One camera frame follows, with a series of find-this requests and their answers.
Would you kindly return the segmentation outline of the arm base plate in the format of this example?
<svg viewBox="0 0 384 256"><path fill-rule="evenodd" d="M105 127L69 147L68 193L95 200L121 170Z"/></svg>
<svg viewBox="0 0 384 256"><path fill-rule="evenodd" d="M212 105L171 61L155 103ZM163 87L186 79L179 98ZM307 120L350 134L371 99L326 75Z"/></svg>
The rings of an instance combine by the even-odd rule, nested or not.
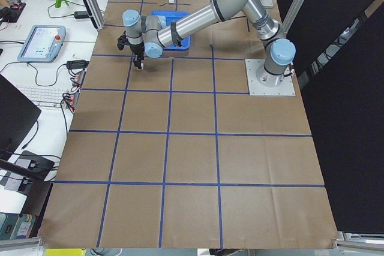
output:
<svg viewBox="0 0 384 256"><path fill-rule="evenodd" d="M267 9L272 9L274 7L272 0L260 0L262 5Z"/></svg>
<svg viewBox="0 0 384 256"><path fill-rule="evenodd" d="M292 73L289 67L282 75L269 74L264 59L245 59L248 91L254 97L295 97Z"/></svg>

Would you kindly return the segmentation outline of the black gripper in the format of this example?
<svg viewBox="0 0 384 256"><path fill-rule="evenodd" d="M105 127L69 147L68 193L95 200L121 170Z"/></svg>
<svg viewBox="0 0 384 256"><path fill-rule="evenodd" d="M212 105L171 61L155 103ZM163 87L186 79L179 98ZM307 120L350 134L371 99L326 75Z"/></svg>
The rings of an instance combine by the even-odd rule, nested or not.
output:
<svg viewBox="0 0 384 256"><path fill-rule="evenodd" d="M139 67L143 65L143 60L144 60L144 51L145 51L145 45L144 43L140 44L130 44L130 49L134 54L134 66Z"/></svg>

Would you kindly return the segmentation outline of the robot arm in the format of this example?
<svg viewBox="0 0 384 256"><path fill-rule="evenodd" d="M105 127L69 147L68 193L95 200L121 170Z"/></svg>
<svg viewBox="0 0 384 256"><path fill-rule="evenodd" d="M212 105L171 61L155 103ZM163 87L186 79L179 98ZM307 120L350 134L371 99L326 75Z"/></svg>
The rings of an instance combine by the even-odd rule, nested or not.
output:
<svg viewBox="0 0 384 256"><path fill-rule="evenodd" d="M286 69L296 54L295 45L286 38L282 24L273 19L260 0L211 0L209 4L177 21L166 25L163 16L142 16L136 10L122 15L124 33L117 47L129 46L134 65L142 69L144 57L159 58L166 47L181 46L182 40L218 22L230 20L243 12L263 43L266 59L256 77L266 87L276 87L286 77Z"/></svg>

